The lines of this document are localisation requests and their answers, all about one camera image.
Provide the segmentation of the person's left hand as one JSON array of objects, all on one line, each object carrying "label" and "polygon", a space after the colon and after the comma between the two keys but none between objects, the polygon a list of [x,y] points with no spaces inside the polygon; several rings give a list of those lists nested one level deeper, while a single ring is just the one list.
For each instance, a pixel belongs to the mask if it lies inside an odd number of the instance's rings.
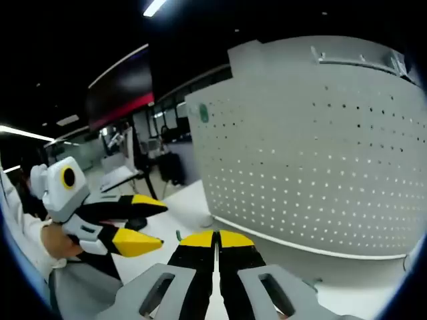
[{"label": "person's left hand", "polygon": [[60,224],[51,223],[42,227],[41,241],[50,256],[55,259],[68,259],[83,252],[83,249],[64,233]]}]

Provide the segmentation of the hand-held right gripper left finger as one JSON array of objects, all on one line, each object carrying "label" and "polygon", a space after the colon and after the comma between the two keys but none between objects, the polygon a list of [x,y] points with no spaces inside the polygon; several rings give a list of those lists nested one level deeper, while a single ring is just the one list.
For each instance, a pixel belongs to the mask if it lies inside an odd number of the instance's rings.
[{"label": "hand-held right gripper left finger", "polygon": [[97,319],[203,319],[212,293],[216,232],[179,242],[168,263],[156,263],[124,285]]}]

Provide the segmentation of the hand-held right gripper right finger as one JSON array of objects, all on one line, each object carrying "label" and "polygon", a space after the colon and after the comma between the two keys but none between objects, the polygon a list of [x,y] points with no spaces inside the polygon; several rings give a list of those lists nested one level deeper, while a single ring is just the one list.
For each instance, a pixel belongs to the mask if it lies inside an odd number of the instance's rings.
[{"label": "hand-held right gripper right finger", "polygon": [[220,230],[220,291],[230,319],[346,319],[318,302],[313,287],[268,265],[246,236]]}]

